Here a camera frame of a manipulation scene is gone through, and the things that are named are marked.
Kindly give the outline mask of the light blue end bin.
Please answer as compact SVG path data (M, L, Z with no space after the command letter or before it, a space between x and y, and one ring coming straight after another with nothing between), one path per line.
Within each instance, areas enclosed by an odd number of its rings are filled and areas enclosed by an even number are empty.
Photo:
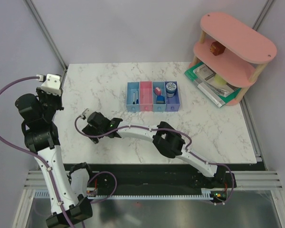
M128 112L139 112L139 82L128 82L126 91L126 109Z

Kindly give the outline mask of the pink bin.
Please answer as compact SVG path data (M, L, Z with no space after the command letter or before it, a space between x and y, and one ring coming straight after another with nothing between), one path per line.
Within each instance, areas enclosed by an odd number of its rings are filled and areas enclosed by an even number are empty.
M152 81L140 82L139 105L141 112L149 112L153 110Z

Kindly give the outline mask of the blue pencil sharpener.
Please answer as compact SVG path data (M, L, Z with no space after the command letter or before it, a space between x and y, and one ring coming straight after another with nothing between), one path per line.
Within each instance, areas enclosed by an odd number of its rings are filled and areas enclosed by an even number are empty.
M162 95L158 95L156 97L156 104L161 105L161 104L165 104L165 98Z

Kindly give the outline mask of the pink eraser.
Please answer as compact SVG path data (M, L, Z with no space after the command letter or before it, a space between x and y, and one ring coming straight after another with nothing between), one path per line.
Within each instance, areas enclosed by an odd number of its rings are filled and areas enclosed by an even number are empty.
M154 89L154 93L155 93L157 96L162 95L162 91L161 91L161 89L160 89L159 87L156 87L156 88Z

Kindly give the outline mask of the purple blue bin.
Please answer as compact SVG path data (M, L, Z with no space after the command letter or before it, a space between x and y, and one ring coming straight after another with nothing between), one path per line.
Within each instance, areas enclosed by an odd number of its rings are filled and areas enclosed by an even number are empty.
M167 112L177 112L180 108L180 98L179 98L179 90L178 90L178 83L176 81L172 81L172 82L175 82L176 85L177 85L177 91L175 93L175 95L172 97L172 98L168 98L166 96L166 111Z

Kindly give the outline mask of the blue cleaning gel jar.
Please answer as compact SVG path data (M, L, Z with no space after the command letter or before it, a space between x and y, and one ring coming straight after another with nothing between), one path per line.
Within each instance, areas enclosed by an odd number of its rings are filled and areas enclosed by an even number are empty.
M166 83L166 96L168 98L172 98L177 91L177 85L175 82L167 82Z

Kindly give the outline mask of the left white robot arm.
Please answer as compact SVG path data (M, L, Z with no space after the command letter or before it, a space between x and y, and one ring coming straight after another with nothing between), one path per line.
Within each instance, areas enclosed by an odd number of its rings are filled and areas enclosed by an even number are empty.
M36 88L36 94L24 94L15 106L23 118L21 124L25 146L33 153L42 171L50 196L49 228L68 228L93 215L86 188L95 176L88 165L75 165L66 173L62 161L58 129L53 122L56 111L62 111L62 97Z

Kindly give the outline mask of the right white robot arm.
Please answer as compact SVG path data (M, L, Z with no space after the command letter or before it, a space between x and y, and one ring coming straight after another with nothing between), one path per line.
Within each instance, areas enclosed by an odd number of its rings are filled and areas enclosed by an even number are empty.
M180 159L203 176L198 184L204 188L223 188L228 167L222 163L212 162L189 146L192 139L185 133L175 130L167 122L159 125L141 125L124 121L121 118L108 119L100 112L89 113L85 110L75 120L75 128L90 138L95 144L103 137L135 138L151 142L158 152L170 159Z

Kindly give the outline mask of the green spiral notebook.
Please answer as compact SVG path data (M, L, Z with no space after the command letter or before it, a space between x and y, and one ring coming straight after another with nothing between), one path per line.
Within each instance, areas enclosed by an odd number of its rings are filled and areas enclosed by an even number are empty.
M231 103L240 91L240 88L228 82L223 86L216 84L216 73L203 62L191 66L184 74L218 108Z

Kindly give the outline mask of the red brown small box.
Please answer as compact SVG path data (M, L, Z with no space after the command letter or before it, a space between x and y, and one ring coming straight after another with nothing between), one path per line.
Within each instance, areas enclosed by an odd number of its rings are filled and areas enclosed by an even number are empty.
M215 41L211 44L210 46L210 52L214 55L214 56L218 56L224 53L226 47L224 45L222 45L221 43L219 43L218 41Z

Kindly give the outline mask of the pink two tier shelf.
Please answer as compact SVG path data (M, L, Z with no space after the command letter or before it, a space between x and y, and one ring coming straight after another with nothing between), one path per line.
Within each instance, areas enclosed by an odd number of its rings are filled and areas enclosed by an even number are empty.
M194 44L189 67L203 62L233 86L240 88L229 106L238 104L277 55L275 44L246 24L224 12L210 12L200 20L201 35ZM226 47L214 56L210 46L218 41Z

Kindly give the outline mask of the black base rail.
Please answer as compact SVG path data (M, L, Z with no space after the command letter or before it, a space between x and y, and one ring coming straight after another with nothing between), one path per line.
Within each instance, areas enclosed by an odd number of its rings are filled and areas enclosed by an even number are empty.
M214 177L205 177L200 171L188 164L89 164L84 162L93 177L96 173L107 171L97 177L97 185L104 183L105 177L117 179L117 186L144 184L167 184L188 186L193 189L235 188L236 178L225 167L218 167Z

